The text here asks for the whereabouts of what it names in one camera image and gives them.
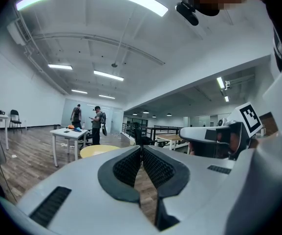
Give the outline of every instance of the desk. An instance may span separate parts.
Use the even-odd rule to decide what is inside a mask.
[[[179,127],[147,127],[147,126],[141,126],[141,129],[151,130],[150,138],[151,138],[151,140],[155,140],[156,131],[175,131],[175,134],[178,134],[178,132],[181,128],[179,128]]]
[[[7,132],[8,115],[0,115],[0,123],[3,122],[3,120],[5,120],[5,142],[6,142],[6,150],[8,150],[9,149],[9,147],[8,147],[8,132]]]
[[[92,157],[98,154],[102,154],[102,153],[117,150],[117,149],[120,149],[120,148],[117,146],[112,146],[112,145],[92,145],[92,146],[83,148],[80,151],[80,156],[81,158],[88,158],[88,157]]]
[[[50,131],[50,133],[52,134],[53,156],[54,156],[54,164],[56,167],[58,167],[57,160],[56,160],[56,136],[63,137],[68,140],[68,144],[67,144],[68,145],[68,149],[67,149],[68,154],[69,154],[69,140],[70,139],[74,140],[74,159],[78,160],[78,139],[82,137],[83,135],[85,135],[87,132],[88,130],[81,130],[81,132],[76,132],[68,128],[62,128],[62,129]],[[86,139],[84,138],[83,147],[85,146],[86,146]]]
[[[172,149],[175,150],[176,142],[183,140],[177,134],[161,134],[161,135],[156,135],[155,140],[157,140],[157,139],[163,139],[163,140],[169,141],[170,142],[169,150],[172,150]]]

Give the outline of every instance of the pipe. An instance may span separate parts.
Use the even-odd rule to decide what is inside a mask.
[[[134,7],[134,9],[132,10],[132,13],[131,13],[131,15],[129,16],[129,19],[128,19],[128,21],[127,21],[126,27],[125,27],[125,29],[124,29],[124,31],[123,31],[123,33],[122,33],[122,36],[121,36],[121,39],[120,39],[120,42],[119,42],[119,46],[118,46],[118,49],[117,49],[117,54],[116,54],[115,62],[111,65],[111,66],[113,66],[114,68],[117,67],[117,64],[116,64],[116,63],[117,63],[117,58],[118,58],[118,55],[119,55],[119,50],[120,50],[120,47],[121,47],[123,38],[124,38],[124,36],[125,36],[127,27],[128,27],[128,25],[129,25],[129,22],[130,22],[130,20],[131,20],[133,14],[134,14],[136,8],[137,8],[137,5],[136,5],[136,6]]]

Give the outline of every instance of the black mesh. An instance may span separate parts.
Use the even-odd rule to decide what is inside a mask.
[[[156,188],[160,187],[174,176],[174,168],[155,154],[144,149],[143,165]]]
[[[30,218],[43,227],[47,227],[70,193],[71,189],[56,187],[30,214]]]
[[[213,171],[216,171],[216,172],[220,172],[220,173],[224,173],[224,174],[230,174],[230,172],[231,172],[231,169],[223,168],[223,167],[216,166],[216,165],[211,165],[207,169],[213,170]]]
[[[122,183],[134,187],[135,177],[140,169],[140,166],[141,154],[139,149],[118,161],[113,167],[113,174]]]

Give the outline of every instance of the wooden floor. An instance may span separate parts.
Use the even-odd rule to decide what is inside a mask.
[[[66,147],[61,147],[61,143],[67,144],[64,138],[56,137],[56,156],[59,168],[54,166],[52,152],[52,136],[49,131],[53,127],[30,128],[27,131],[8,131],[9,150],[6,151],[7,163],[2,165],[2,170],[7,179],[8,185],[19,200],[22,195],[41,180],[47,178],[52,173],[62,168],[67,163],[74,161],[74,152],[70,149],[70,154],[66,153]],[[1,130],[1,142],[5,147],[5,133]],[[109,144],[118,147],[128,147],[129,140],[121,134],[108,134],[107,137],[101,135],[100,144]],[[9,201],[15,204],[6,182],[0,170],[0,184]],[[155,219],[157,191],[143,168],[136,176],[135,189],[140,192],[141,209],[146,217],[153,223]]]

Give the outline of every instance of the white ceiling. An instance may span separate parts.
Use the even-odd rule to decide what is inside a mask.
[[[89,96],[110,95],[124,102],[135,83],[145,81],[153,69],[163,71],[180,47],[247,20],[247,5],[239,5],[216,17],[197,12],[200,25],[193,27],[174,9],[180,0],[157,1],[169,9],[164,17],[127,0],[44,0],[21,15],[47,61],[73,67],[54,70],[54,81],[67,84],[68,92],[77,89]],[[113,68],[126,26],[118,67]],[[98,77],[93,70],[124,77],[125,81]]]
[[[222,79],[223,81],[230,81],[252,74],[255,74],[254,67],[226,75],[222,77]],[[234,104],[235,102],[245,100],[248,97],[253,84],[254,80],[251,80],[247,83],[231,86],[230,89],[224,92],[225,95],[229,96],[229,103]],[[207,107],[213,105],[214,107],[217,107],[218,105],[224,106],[226,104],[217,80],[211,80],[198,86],[162,97],[135,109],[125,111],[125,115],[131,116],[133,113],[137,113],[138,116],[141,117],[144,116],[143,112],[148,110],[150,112],[150,114],[146,115],[148,117],[152,117],[153,115],[157,117],[165,117],[167,113],[171,113],[173,116],[184,117],[189,113],[182,112],[182,109],[189,109],[188,106],[198,106],[200,108],[202,105],[207,105]]]

